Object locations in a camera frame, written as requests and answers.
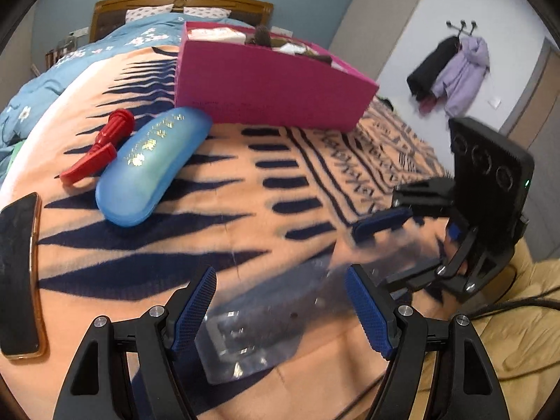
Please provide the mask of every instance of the blue blanket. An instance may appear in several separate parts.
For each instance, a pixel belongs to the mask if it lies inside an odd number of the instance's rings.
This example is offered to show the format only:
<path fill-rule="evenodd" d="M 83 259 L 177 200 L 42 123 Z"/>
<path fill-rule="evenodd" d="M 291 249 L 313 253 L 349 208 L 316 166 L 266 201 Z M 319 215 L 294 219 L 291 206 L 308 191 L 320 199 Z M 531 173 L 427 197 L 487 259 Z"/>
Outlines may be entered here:
<path fill-rule="evenodd" d="M 13 146 L 29 136 L 50 105 L 88 66 L 135 49 L 178 46 L 183 24 L 201 21 L 248 26 L 233 19 L 203 19 L 177 13 L 145 17 L 127 23 L 102 40 L 66 55 L 47 72 L 22 86 L 0 113 L 0 185 L 6 176 Z"/>

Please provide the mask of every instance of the pink box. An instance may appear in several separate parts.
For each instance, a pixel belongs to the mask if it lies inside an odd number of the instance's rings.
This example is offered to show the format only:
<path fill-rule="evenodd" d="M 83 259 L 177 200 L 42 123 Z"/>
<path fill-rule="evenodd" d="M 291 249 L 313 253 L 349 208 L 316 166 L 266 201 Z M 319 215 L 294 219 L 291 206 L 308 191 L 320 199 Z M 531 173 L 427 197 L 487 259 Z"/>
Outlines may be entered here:
<path fill-rule="evenodd" d="M 252 28 L 187 22 L 175 73 L 175 106 L 196 107 L 214 123 L 299 126 L 351 131 L 379 86 L 320 46 L 347 72 L 266 47 L 193 41 L 192 28 Z"/>

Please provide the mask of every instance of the lavender hoodie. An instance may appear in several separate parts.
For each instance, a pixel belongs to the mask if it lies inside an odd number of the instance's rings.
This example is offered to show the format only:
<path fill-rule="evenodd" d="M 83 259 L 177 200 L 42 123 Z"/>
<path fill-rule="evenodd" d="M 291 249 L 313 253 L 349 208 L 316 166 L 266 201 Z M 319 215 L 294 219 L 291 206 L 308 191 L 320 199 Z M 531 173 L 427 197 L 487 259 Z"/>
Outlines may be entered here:
<path fill-rule="evenodd" d="M 461 46 L 432 86 L 436 98 L 447 95 L 445 112 L 450 117 L 461 116 L 467 111 L 480 90 L 486 69 L 490 67 L 488 45 L 484 39 L 464 37 Z"/>

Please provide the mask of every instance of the door frame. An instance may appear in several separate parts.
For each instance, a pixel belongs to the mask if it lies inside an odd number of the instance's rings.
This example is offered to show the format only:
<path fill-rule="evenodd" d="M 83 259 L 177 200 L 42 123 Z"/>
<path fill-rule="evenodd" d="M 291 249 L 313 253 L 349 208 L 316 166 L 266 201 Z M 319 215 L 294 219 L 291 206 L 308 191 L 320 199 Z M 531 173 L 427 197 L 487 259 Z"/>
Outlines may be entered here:
<path fill-rule="evenodd" d="M 535 90 L 539 85 L 540 79 L 543 76 L 544 68 L 546 68 L 548 63 L 548 57 L 555 53 L 560 56 L 560 50 L 552 43 L 552 41 L 548 38 L 545 38 L 542 42 L 542 48 L 540 50 L 539 58 L 537 60 L 537 64 L 533 69 L 533 73 L 527 82 L 527 86 L 523 90 L 521 97 L 517 101 L 517 104 L 514 106 L 513 110 L 510 113 L 510 116 L 506 119 L 503 123 L 502 127 L 499 129 L 499 133 L 503 135 L 509 135 L 511 131 L 514 129 L 515 125 L 519 121 L 520 117 L 525 112 L 525 109 L 531 102 Z"/>

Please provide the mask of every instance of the headboard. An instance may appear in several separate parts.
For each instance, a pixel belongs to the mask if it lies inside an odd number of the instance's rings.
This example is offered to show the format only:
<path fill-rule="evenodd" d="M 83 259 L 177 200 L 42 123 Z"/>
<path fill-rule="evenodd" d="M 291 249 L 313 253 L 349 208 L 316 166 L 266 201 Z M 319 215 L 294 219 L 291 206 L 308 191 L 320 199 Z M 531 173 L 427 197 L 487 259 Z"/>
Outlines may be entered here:
<path fill-rule="evenodd" d="M 184 7 L 190 6 L 231 9 L 231 19 L 241 20 L 254 27 L 265 25 L 274 8 L 273 4 L 259 0 L 101 0 L 93 10 L 90 42 L 98 41 L 123 26 L 127 9 L 169 3 L 175 5 L 174 12 L 183 12 Z"/>

